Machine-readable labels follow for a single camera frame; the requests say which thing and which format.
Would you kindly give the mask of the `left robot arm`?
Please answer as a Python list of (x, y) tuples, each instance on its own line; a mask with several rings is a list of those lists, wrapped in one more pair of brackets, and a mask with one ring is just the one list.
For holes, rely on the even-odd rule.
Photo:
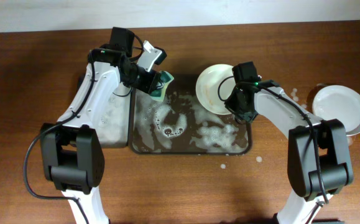
[(148, 95), (162, 85), (162, 74), (152, 67), (167, 54), (145, 40), (133, 56), (137, 38), (129, 29), (113, 27), (109, 42), (89, 51), (86, 74), (68, 109), (40, 130), (45, 178), (69, 201), (77, 223), (110, 222), (99, 193), (104, 155), (96, 132), (109, 97), (119, 85)]

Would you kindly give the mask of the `cream white plate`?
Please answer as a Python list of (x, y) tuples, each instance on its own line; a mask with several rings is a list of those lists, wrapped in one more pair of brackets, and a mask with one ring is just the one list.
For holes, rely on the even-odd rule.
[(218, 95), (224, 100), (230, 96), (235, 86), (232, 68), (232, 65), (216, 64), (199, 75), (195, 88), (196, 97), (206, 110), (218, 115), (231, 114)]

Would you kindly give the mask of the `black soapy water tray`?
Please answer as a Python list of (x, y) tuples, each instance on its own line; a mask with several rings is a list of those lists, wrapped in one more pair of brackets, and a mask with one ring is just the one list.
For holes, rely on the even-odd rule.
[(73, 121), (74, 127), (87, 125), (96, 130), (103, 148), (127, 146), (129, 132), (129, 92), (114, 78), (101, 77), (93, 85), (84, 111)]

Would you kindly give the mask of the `green yellow sponge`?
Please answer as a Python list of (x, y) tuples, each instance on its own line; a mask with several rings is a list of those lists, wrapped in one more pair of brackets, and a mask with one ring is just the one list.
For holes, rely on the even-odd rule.
[(169, 72), (161, 71), (160, 74), (157, 88), (150, 94), (154, 101), (163, 101), (169, 84), (174, 81), (174, 77)]

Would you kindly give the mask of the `pale blue plate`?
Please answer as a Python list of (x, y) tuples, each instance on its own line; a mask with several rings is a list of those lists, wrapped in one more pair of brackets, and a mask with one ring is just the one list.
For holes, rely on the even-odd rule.
[(320, 89), (312, 103), (313, 114), (324, 120), (338, 119), (348, 136), (360, 133), (360, 94), (341, 85)]

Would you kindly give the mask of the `dark large wash tray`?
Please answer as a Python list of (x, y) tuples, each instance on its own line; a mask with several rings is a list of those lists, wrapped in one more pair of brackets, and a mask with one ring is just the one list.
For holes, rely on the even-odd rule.
[(137, 154), (243, 155), (252, 148), (248, 124), (206, 110), (196, 97), (196, 75), (176, 75), (163, 101), (135, 90), (129, 147)]

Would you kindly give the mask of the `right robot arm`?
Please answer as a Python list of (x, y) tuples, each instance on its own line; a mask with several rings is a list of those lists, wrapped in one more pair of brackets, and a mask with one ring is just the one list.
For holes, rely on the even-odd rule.
[(292, 191), (274, 223), (312, 223), (332, 196), (353, 183), (348, 140), (338, 119), (309, 113), (273, 80), (262, 80), (252, 62), (232, 69), (235, 86), (223, 101), (238, 121), (267, 118), (288, 140), (287, 176)]

